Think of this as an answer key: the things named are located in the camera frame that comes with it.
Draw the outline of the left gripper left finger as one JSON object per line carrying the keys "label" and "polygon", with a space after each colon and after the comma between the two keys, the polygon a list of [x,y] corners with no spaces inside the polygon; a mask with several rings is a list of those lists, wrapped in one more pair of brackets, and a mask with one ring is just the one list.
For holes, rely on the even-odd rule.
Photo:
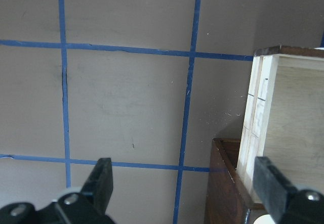
{"label": "left gripper left finger", "polygon": [[99,214],[105,214],[113,192],[113,174],[111,158],[100,158],[80,193],[94,206]]}

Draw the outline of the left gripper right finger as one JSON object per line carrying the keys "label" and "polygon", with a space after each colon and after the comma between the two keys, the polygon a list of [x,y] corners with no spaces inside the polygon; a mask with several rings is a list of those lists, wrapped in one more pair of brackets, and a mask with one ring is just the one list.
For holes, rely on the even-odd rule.
{"label": "left gripper right finger", "polygon": [[254,161],[253,188],[273,220],[281,220],[297,188],[268,157]]}

